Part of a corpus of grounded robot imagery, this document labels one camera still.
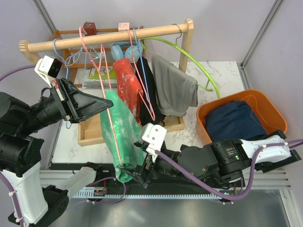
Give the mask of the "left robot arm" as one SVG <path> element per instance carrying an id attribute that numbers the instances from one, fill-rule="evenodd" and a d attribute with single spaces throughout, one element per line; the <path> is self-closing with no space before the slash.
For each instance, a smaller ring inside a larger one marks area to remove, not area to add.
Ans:
<path id="1" fill-rule="evenodd" d="M 112 101 L 83 93 L 63 78 L 54 79 L 48 90 L 48 97 L 31 106 L 7 93 L 0 95 L 0 177 L 15 208 L 8 219 L 22 227 L 51 225 L 81 189 L 104 181 L 102 166 L 88 162 L 62 183 L 41 185 L 44 140 L 33 133 L 61 120 L 83 122 L 113 106 Z"/>

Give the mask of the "green tie-dye trousers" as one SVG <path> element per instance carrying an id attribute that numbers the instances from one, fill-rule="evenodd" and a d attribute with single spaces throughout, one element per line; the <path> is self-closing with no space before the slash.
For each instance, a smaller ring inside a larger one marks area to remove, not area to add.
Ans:
<path id="1" fill-rule="evenodd" d="M 105 95 L 114 105 L 100 113 L 102 136 L 112 155 L 116 178 L 126 183 L 132 177 L 123 170 L 136 168 L 145 159 L 145 153 L 134 145 L 139 139 L 141 128 L 117 92 L 106 90 Z"/>

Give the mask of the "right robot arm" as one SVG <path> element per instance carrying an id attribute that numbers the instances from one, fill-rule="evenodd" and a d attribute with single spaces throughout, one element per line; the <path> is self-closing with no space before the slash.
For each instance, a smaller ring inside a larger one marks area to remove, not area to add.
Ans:
<path id="1" fill-rule="evenodd" d="M 243 170 L 252 164 L 253 170 L 266 173 L 301 160 L 280 131 L 264 140 L 222 140 L 202 148 L 182 145 L 180 151 L 166 148 L 166 133 L 160 129 L 142 132 L 134 145 L 146 157 L 142 164 L 123 170 L 144 188 L 158 179 L 193 182 L 196 177 L 209 187 L 230 189 L 245 184 Z"/>

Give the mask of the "navy blue denim trousers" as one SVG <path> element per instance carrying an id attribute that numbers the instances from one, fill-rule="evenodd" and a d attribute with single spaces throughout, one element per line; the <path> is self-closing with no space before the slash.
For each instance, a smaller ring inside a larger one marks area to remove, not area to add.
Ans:
<path id="1" fill-rule="evenodd" d="M 245 101 L 232 101 L 212 110 L 205 117 L 205 129 L 213 142 L 256 140 L 267 135 L 260 120 Z"/>

